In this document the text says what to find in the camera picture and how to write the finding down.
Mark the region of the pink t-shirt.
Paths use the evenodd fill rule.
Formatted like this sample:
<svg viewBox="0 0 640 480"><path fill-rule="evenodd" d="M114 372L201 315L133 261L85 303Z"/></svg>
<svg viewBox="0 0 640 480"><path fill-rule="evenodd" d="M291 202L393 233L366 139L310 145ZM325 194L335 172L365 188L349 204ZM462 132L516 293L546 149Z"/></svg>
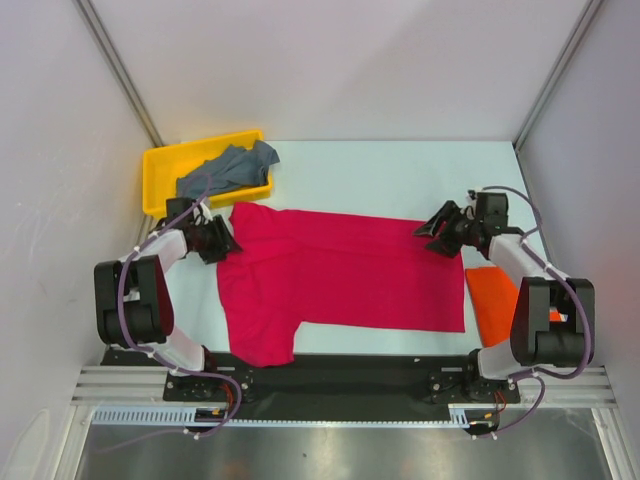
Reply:
<svg viewBox="0 0 640 480"><path fill-rule="evenodd" d="M304 322L462 333L461 257L440 256L419 222L238 203L241 249L217 266L230 350L255 367L294 359Z"/></svg>

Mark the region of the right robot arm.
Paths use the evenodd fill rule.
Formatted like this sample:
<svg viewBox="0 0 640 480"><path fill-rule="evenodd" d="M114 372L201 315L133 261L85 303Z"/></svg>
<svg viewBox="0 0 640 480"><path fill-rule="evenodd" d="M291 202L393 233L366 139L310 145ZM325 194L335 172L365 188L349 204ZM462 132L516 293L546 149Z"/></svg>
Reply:
<svg viewBox="0 0 640 480"><path fill-rule="evenodd" d="M529 233L510 225L508 210L506 194L470 191L466 207L448 200L414 232L427 238L427 250L448 258L475 248L518 289L508 339L472 351L458 371L430 373L433 404L507 403L517 397L519 381L573 379L593 358L594 285L544 260Z"/></svg>

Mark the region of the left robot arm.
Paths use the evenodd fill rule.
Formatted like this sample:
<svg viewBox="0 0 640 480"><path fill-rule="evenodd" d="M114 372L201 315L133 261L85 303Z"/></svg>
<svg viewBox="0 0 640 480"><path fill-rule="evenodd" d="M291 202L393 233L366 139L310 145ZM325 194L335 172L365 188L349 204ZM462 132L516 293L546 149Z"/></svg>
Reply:
<svg viewBox="0 0 640 480"><path fill-rule="evenodd" d="M166 201L166 216L130 254L97 264L93 270L97 332L107 346L143 353L179 375L197 398L214 397L221 387L209 350L175 324L166 274L196 253L206 264L239 253L221 215L205 201L186 197Z"/></svg>

